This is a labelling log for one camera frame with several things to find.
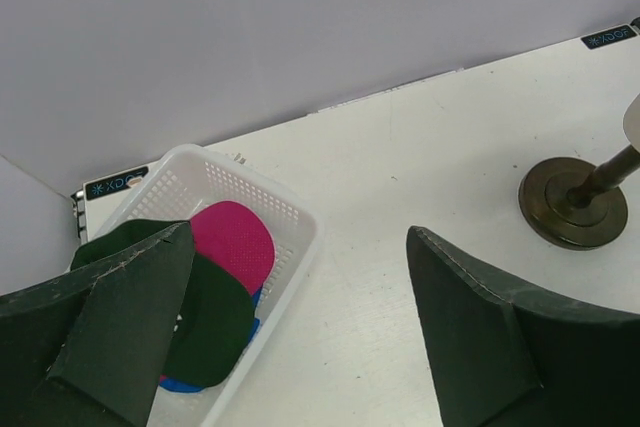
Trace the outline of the dark green NY cap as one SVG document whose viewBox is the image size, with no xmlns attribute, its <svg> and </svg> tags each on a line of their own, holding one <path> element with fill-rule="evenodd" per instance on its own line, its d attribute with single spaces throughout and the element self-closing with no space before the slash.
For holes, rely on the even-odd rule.
<svg viewBox="0 0 640 427">
<path fill-rule="evenodd" d="M 74 270 L 102 270 L 74 326 L 118 386 L 189 381 L 240 349 L 254 318 L 248 291 L 199 254 L 189 223 L 135 219 L 81 246 Z"/>
</svg>

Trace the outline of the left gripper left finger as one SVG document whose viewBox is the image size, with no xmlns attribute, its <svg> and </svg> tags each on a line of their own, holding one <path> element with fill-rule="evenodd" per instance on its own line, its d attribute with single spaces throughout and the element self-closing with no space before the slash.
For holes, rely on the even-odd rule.
<svg viewBox="0 0 640 427">
<path fill-rule="evenodd" d="M 1 298 L 4 426 L 144 426 L 191 273 L 186 221 Z"/>
</svg>

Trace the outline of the pink cap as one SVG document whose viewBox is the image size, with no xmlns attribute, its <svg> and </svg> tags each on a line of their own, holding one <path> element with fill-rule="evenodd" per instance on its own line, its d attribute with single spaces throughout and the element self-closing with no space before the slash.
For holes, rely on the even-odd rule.
<svg viewBox="0 0 640 427">
<path fill-rule="evenodd" d="M 261 218 L 236 201 L 214 203 L 190 220 L 196 251 L 223 268 L 253 296 L 276 263 L 275 241 Z"/>
</svg>

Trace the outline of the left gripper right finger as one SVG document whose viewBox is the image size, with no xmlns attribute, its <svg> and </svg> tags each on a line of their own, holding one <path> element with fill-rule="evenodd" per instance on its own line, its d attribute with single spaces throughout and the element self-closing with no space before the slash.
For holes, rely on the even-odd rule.
<svg viewBox="0 0 640 427">
<path fill-rule="evenodd" d="M 639 317 L 573 299 L 434 232 L 406 252 L 446 426 L 635 426 Z"/>
</svg>

